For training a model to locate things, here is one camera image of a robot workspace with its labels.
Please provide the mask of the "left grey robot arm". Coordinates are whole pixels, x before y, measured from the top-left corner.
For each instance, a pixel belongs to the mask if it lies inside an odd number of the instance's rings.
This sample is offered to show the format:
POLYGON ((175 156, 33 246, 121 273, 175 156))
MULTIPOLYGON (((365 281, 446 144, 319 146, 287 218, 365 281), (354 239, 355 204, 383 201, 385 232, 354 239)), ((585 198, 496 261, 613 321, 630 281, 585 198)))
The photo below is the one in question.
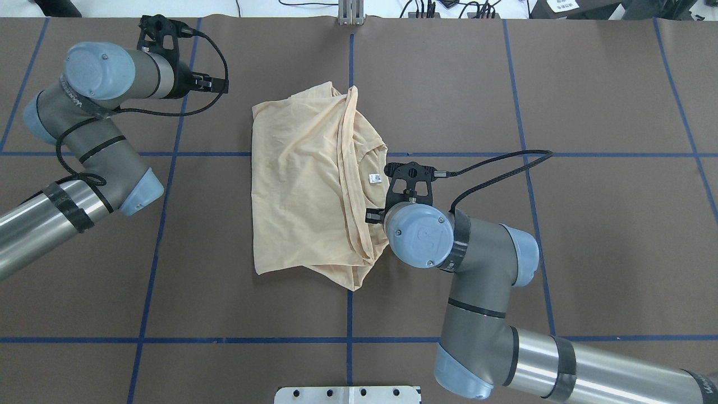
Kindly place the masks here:
POLYGON ((181 38, 203 38, 220 53, 208 34, 163 15, 142 16, 139 28, 135 49, 107 42, 72 46, 61 77, 26 105, 26 128, 54 147, 67 176, 2 216, 2 279, 108 215, 130 217, 164 194, 153 169, 112 120, 121 113, 158 112, 124 108, 123 102, 182 99, 192 91, 220 99, 228 92, 225 56, 222 77, 195 72, 181 60, 181 38))

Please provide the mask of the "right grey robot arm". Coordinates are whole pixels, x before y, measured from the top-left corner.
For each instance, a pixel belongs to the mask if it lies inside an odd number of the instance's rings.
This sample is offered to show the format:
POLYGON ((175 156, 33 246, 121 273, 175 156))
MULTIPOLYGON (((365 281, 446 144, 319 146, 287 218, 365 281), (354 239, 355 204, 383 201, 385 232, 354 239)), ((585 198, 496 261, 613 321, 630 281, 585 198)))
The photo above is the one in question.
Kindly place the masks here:
POLYGON ((495 387, 553 403, 715 403, 716 378, 509 325, 513 287, 540 263, 535 238, 502 223, 433 206, 431 184, 452 177, 415 162, 388 163, 385 205, 369 209, 393 254, 413 268, 452 275, 434 378, 447 391, 487 399, 495 387))

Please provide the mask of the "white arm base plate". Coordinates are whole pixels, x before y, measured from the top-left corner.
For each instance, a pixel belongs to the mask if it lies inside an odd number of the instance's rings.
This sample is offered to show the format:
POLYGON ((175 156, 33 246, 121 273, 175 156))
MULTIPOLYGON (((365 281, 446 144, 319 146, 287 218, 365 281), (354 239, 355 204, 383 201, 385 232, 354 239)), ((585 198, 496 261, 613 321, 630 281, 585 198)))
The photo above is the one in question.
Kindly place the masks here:
POLYGON ((409 385, 286 387, 274 403, 421 403, 421 388, 409 385))

